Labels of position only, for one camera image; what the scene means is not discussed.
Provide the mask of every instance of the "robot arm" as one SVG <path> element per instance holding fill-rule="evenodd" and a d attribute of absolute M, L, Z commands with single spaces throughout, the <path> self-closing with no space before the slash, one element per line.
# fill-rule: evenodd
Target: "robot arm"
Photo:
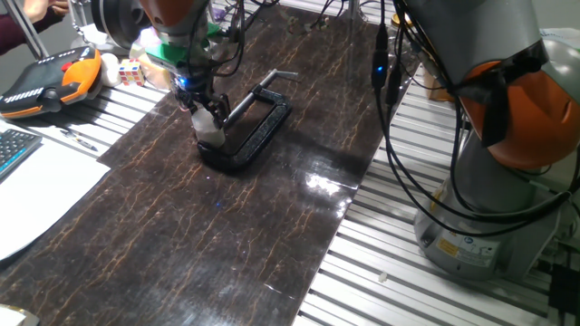
<path fill-rule="evenodd" d="M 140 3 L 163 42 L 158 48 L 149 49 L 148 55 L 173 74 L 172 89 L 179 106 L 192 113 L 198 104 L 203 106 L 214 117 L 216 127 L 221 128 L 230 108 L 227 96 L 216 94 L 213 89 L 220 62 L 213 60 L 215 53 L 211 44 L 241 41 L 236 38 L 242 34 L 242 24 L 232 24 L 229 34 L 209 24 L 208 0 L 180 0 L 170 4 L 162 0 L 140 0 Z"/>

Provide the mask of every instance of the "warning label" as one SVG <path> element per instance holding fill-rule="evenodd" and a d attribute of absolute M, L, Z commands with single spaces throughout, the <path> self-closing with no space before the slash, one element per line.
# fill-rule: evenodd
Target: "warning label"
<path fill-rule="evenodd" d="M 461 262 L 482 267 L 489 267 L 496 255 L 498 246 L 498 241 L 457 235 L 447 231 L 437 242 L 437 247 L 444 253 Z"/>

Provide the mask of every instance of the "black cable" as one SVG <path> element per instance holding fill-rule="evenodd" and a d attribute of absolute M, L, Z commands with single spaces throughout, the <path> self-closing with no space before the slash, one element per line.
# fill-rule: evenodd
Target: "black cable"
<path fill-rule="evenodd" d="M 529 175 L 529 176 L 534 176 L 534 177 L 539 177 L 539 176 L 544 176 L 546 173 L 550 172 L 550 170 L 552 169 L 552 165 L 550 164 L 549 167 L 547 167 L 546 171 L 542 171 L 542 172 L 538 172 L 538 173 L 534 173 L 534 172 L 529 172 L 529 171 L 525 171 L 525 170 L 520 170 L 518 169 L 517 172 Z"/>
<path fill-rule="evenodd" d="M 461 102 L 459 97 L 455 98 L 455 137 L 453 139 L 453 151 L 451 152 L 451 164 L 449 166 L 449 179 L 451 181 L 451 187 L 453 188 L 453 194 L 463 208 L 468 211 L 473 212 L 471 205 L 461 196 L 459 189 L 457 187 L 457 180 L 455 178 L 455 167 L 457 166 L 457 160 L 459 159 L 459 142 L 461 134 L 461 124 L 463 119 L 461 118 Z"/>
<path fill-rule="evenodd" d="M 240 64 L 242 63 L 242 58 L 244 57 L 244 47 L 246 45 L 246 24 L 245 24 L 245 22 L 246 22 L 246 9 L 244 8 L 244 0 L 239 0 L 238 10 L 239 10 L 238 13 L 240 14 L 239 15 L 240 26 L 239 26 L 239 39 L 238 39 L 238 46 L 237 46 L 236 54 L 234 54 L 234 56 L 232 58 L 230 58 L 229 60 L 225 61 L 225 62 L 228 62 L 228 61 L 231 61 L 237 57 L 236 66 L 234 67 L 234 69 L 231 72 L 225 72 L 225 73 L 213 72 L 212 74 L 215 77 L 229 77 L 229 76 L 233 75 L 234 73 L 237 72 Z"/>
<path fill-rule="evenodd" d="M 262 8 L 264 8 L 263 6 L 259 6 L 255 12 L 250 16 L 250 19 L 248 20 L 248 23 L 246 24 L 246 31 L 250 28 L 250 26 L 254 23 L 254 21 L 256 20 L 256 17 L 260 14 L 260 11 L 262 10 Z"/>
<path fill-rule="evenodd" d="M 381 0 L 381 24 L 385 24 L 385 21 L 384 21 L 384 0 Z"/>
<path fill-rule="evenodd" d="M 209 4 L 210 0 L 206 0 L 206 3 L 203 4 L 203 8 L 206 8 L 206 6 Z M 201 16 L 206 12 L 206 10 L 199 10 L 199 14 L 196 17 L 196 20 L 193 23 L 193 26 L 191 27 L 191 32 L 189 32 L 189 45 L 188 45 L 188 50 L 186 52 L 187 58 L 186 58 L 186 66 L 188 67 L 188 73 L 189 76 L 192 75 L 191 73 L 191 45 L 193 43 L 193 37 L 195 36 L 196 33 L 196 29 L 198 28 L 198 23 L 199 23 L 199 19 L 201 19 Z"/>
<path fill-rule="evenodd" d="M 323 7 L 323 11 L 320 12 L 320 14 L 318 15 L 318 17 L 316 18 L 316 20 L 314 21 L 314 23 L 312 23 L 310 25 L 310 28 L 314 28 L 318 23 L 320 23 L 320 20 L 323 18 L 324 12 L 326 12 L 326 9 L 328 9 L 328 7 L 334 2 L 334 0 L 326 0 L 326 3 L 324 3 L 324 7 Z"/>
<path fill-rule="evenodd" d="M 371 3 L 380 4 L 380 3 L 381 3 L 381 1 L 377 1 L 377 0 L 368 0 L 368 1 L 365 1 L 365 2 L 361 3 L 361 4 L 359 5 L 359 7 L 362 7 L 363 5 L 367 5 L 367 4 L 371 4 Z"/>
<path fill-rule="evenodd" d="M 280 0 L 274 0 L 271 3 L 267 3 L 266 0 L 262 3 L 258 2 L 257 0 L 250 0 L 251 2 L 253 2 L 256 5 L 259 5 L 260 7 L 264 7 L 264 8 L 270 8 L 273 7 L 275 5 L 278 5 L 278 3 L 280 2 Z"/>
<path fill-rule="evenodd" d="M 338 18 L 341 16 L 341 14 L 343 13 L 343 9 L 344 9 L 344 2 L 348 1 L 348 0 L 341 0 L 341 10 L 338 11 L 338 14 L 336 14 L 335 18 Z"/>
<path fill-rule="evenodd" d="M 574 168 L 574 177 L 572 178 L 572 184 L 570 187 L 573 187 L 575 182 L 578 182 L 578 173 L 580 172 L 580 148 L 576 149 L 576 166 Z"/>

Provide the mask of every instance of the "white paper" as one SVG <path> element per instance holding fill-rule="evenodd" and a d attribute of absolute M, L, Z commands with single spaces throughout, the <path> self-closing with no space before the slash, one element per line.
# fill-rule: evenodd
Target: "white paper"
<path fill-rule="evenodd" d="M 6 129 L 18 128 L 0 120 L 0 131 Z M 0 183 L 0 260 L 48 230 L 108 170 L 94 158 L 43 139 L 43 145 Z"/>
<path fill-rule="evenodd" d="M 0 325 L 18 326 L 26 318 L 22 313 L 0 307 Z"/>

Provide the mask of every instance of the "person's arm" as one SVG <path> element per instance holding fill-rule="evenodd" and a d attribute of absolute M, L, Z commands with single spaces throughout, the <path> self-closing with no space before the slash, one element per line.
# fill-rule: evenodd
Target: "person's arm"
<path fill-rule="evenodd" d="M 33 24 L 37 33 L 59 23 L 63 17 L 49 8 L 44 18 Z M 20 44 L 26 43 L 24 31 L 9 14 L 0 14 L 0 55 L 7 53 Z"/>

